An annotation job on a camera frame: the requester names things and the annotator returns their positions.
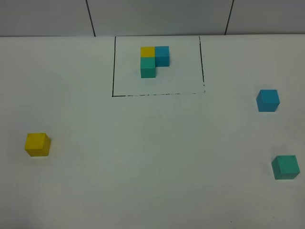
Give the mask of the green template cube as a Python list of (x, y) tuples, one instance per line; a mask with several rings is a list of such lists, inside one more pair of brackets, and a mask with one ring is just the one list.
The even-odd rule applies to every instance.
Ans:
[(154, 57), (141, 57), (140, 64), (141, 78), (155, 78), (156, 67)]

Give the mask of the white template paper sheet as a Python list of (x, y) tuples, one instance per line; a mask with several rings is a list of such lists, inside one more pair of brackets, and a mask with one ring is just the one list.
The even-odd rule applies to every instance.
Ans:
[[(168, 46), (170, 65), (155, 78), (140, 74), (140, 48)], [(205, 92), (199, 36), (117, 36), (113, 96), (201, 94)]]

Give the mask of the blue template cube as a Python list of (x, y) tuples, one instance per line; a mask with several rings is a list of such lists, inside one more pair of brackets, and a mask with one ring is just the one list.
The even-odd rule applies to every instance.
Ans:
[(155, 66), (156, 67), (170, 66), (169, 46), (155, 46)]

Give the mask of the yellow template cube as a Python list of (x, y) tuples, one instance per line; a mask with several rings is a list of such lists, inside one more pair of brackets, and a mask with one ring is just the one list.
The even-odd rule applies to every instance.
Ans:
[(141, 58), (154, 58), (155, 57), (155, 47), (145, 46), (141, 47)]

